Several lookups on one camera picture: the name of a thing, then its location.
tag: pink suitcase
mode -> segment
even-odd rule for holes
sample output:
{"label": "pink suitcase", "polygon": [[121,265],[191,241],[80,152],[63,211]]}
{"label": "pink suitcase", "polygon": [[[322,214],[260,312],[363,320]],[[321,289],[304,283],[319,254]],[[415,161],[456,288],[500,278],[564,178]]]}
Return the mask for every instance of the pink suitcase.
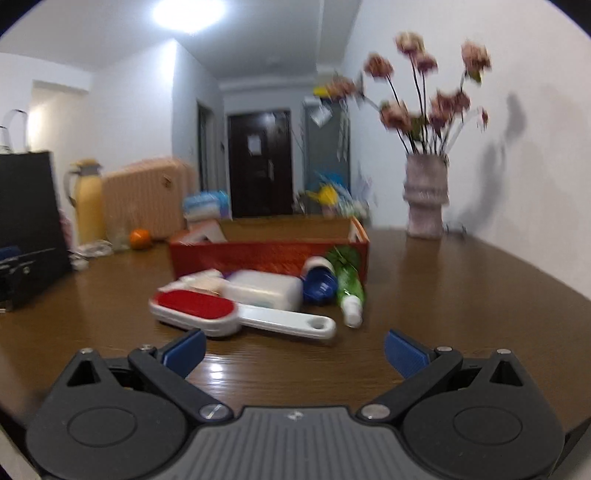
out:
{"label": "pink suitcase", "polygon": [[186,227],[183,200],[196,189],[195,169],[175,158],[142,160],[103,177],[107,231],[145,228],[156,240]]}

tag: dark brown door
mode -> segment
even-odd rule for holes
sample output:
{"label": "dark brown door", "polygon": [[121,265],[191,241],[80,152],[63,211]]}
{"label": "dark brown door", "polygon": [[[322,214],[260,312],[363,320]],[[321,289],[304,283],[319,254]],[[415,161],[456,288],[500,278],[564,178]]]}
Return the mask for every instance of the dark brown door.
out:
{"label": "dark brown door", "polygon": [[289,111],[231,116],[228,144],[233,216],[293,213]]}

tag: red box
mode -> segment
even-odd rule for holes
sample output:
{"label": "red box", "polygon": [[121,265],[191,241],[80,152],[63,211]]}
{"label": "red box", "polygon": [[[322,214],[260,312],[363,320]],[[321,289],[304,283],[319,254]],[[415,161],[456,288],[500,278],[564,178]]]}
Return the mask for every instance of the red box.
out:
{"label": "red box", "polygon": [[168,242],[175,278],[214,268],[224,274],[258,270],[300,276],[305,261],[336,245],[359,252],[367,278],[369,239],[355,218],[315,216],[206,220]]}

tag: brown tabletop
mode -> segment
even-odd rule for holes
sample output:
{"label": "brown tabletop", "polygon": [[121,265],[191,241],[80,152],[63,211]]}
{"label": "brown tabletop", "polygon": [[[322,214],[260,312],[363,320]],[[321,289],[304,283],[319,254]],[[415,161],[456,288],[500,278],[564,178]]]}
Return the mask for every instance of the brown tabletop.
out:
{"label": "brown tabletop", "polygon": [[[401,381],[383,354],[395,327],[466,356],[515,351],[570,429],[591,416],[591,302],[552,277],[475,239],[407,239],[372,231],[361,329],[339,309],[330,344],[244,328],[209,340],[189,380],[235,411],[244,405],[347,404],[353,410]],[[0,403],[26,422],[74,353],[125,356],[162,346],[179,330],[157,323],[148,298],[172,279],[167,250],[93,260],[30,307],[0,316]]]}

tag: vase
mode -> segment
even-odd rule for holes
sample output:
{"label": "vase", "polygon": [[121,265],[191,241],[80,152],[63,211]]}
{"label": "vase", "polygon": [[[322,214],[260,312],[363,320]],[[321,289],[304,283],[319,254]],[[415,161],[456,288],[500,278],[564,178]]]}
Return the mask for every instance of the vase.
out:
{"label": "vase", "polygon": [[418,238],[441,238],[441,207],[449,203],[446,159],[440,155],[409,154],[406,172],[407,233]]}

